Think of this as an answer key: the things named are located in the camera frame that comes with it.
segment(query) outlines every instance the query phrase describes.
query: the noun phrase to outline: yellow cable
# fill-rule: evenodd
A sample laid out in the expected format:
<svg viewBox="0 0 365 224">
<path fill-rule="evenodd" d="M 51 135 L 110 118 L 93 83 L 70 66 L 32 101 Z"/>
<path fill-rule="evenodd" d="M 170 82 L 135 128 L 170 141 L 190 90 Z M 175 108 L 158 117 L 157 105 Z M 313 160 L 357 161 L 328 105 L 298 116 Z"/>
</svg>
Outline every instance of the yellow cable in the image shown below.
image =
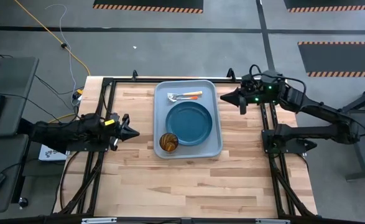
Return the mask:
<svg viewBox="0 0 365 224">
<path fill-rule="evenodd" d="M 60 116 L 57 119 L 63 119 L 63 118 L 67 118 L 67 117 L 74 116 L 74 115 L 76 115 L 76 114 L 74 114 L 74 113 L 73 114 L 66 114 L 66 115 Z M 52 123 L 54 121 L 57 121 L 57 120 L 56 119 L 53 119 L 53 120 L 50 120 L 48 123 Z"/>
<path fill-rule="evenodd" d="M 51 35 L 53 35 L 54 38 L 56 38 L 61 44 L 63 44 L 63 42 L 55 35 L 53 34 L 45 25 L 43 25 L 36 17 L 34 17 L 21 3 L 19 3 L 19 1 L 14 0 L 23 10 L 25 10 L 26 13 L 28 13 L 28 15 L 30 15 L 31 18 L 33 18 L 34 20 L 36 20 L 46 31 L 48 31 Z M 73 58 L 75 58 L 80 64 L 82 64 L 85 67 L 85 70 L 87 70 L 88 76 L 91 76 L 91 72 L 90 69 L 88 69 L 87 65 L 85 65 L 80 59 L 78 59 L 70 50 L 68 47 L 65 47 L 65 49 L 67 51 L 69 51 L 70 55 L 73 56 Z"/>
</svg>

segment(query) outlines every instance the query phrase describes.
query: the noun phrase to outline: desk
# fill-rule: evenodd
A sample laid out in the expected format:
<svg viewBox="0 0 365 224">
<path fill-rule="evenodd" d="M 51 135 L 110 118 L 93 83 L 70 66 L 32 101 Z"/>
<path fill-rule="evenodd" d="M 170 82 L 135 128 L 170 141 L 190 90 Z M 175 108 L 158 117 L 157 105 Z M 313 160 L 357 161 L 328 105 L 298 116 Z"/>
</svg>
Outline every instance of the desk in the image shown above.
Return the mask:
<svg viewBox="0 0 365 224">
<path fill-rule="evenodd" d="M 27 98 L 39 60 L 33 57 L 0 58 L 0 93 Z M 26 99 L 6 96 L 0 118 L 0 137 L 16 133 Z"/>
<path fill-rule="evenodd" d="M 102 79 L 88 77 L 81 114 L 95 111 Z M 155 86 L 119 83 L 116 87 L 112 111 L 121 116 L 129 113 L 130 127 L 141 135 L 119 143 L 116 152 L 105 154 L 95 216 L 277 217 L 269 162 L 262 150 L 259 107 L 251 105 L 246 115 L 240 115 L 237 107 L 218 100 L 224 144 L 221 154 L 205 159 L 165 160 L 153 150 Z M 229 93 L 236 86 L 216 85 L 217 94 Z M 280 123 L 297 125 L 293 113 L 277 107 L 277 115 Z M 69 167 L 63 186 L 65 203 L 81 185 L 86 157 L 87 153 L 80 153 Z M 292 154 L 286 154 L 286 161 L 292 188 L 316 213 L 305 163 Z M 59 209 L 57 203 L 54 212 Z"/>
<path fill-rule="evenodd" d="M 0 138 L 0 172 L 10 165 L 21 162 L 28 145 L 28 140 L 28 136 L 24 134 Z M 15 166 L 4 173 L 7 178 L 0 188 L 0 212 L 7 210 L 11 202 L 11 197 L 17 184 L 19 169 L 21 169 L 21 166 Z"/>
</svg>

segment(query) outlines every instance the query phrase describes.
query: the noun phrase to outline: gray tray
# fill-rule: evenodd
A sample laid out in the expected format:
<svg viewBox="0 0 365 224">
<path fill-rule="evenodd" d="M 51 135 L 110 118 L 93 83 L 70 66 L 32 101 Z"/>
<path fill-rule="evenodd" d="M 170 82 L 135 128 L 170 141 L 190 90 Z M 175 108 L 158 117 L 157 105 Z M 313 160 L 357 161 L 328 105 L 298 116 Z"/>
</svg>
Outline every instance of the gray tray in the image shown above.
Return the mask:
<svg viewBox="0 0 365 224">
<path fill-rule="evenodd" d="M 203 91 L 203 95 L 198 100 L 192 101 L 203 105 L 210 112 L 213 120 L 211 133 L 203 143 L 197 146 L 183 146 L 180 144 L 174 152 L 165 152 L 159 144 L 160 137 L 167 132 L 165 118 L 171 108 L 186 101 L 181 100 L 172 103 L 167 99 L 167 93 L 188 93 L 193 91 Z M 207 80 L 162 82 L 156 86 L 154 98 L 153 142 L 154 151 L 159 157 L 163 159 L 213 157 L 221 152 L 223 148 L 221 122 L 219 121 L 216 89 L 212 82 Z"/>
</svg>

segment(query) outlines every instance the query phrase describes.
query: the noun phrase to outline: black floor mat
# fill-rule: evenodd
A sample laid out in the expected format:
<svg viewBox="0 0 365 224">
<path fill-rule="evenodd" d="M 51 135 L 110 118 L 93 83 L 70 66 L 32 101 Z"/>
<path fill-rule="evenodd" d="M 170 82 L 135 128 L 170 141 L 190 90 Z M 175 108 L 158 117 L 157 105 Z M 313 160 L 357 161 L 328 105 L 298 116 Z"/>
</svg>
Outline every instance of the black floor mat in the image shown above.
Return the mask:
<svg viewBox="0 0 365 224">
<path fill-rule="evenodd" d="M 94 9 L 203 13 L 203 0 L 95 0 Z"/>
<path fill-rule="evenodd" d="M 365 10 L 365 0 L 284 0 L 289 12 Z"/>
<path fill-rule="evenodd" d="M 365 42 L 299 42 L 309 77 L 365 77 Z"/>
</svg>

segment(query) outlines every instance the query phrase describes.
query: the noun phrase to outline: blue plate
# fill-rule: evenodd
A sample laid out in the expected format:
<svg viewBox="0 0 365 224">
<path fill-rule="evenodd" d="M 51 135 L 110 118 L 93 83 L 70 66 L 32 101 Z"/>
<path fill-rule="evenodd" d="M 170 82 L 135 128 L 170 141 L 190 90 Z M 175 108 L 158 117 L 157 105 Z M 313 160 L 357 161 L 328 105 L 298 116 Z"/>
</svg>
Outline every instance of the blue plate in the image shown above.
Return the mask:
<svg viewBox="0 0 365 224">
<path fill-rule="evenodd" d="M 180 144 L 195 146 L 210 135 L 213 120 L 204 106 L 188 101 L 171 108 L 165 125 L 167 132 L 176 135 Z"/>
</svg>

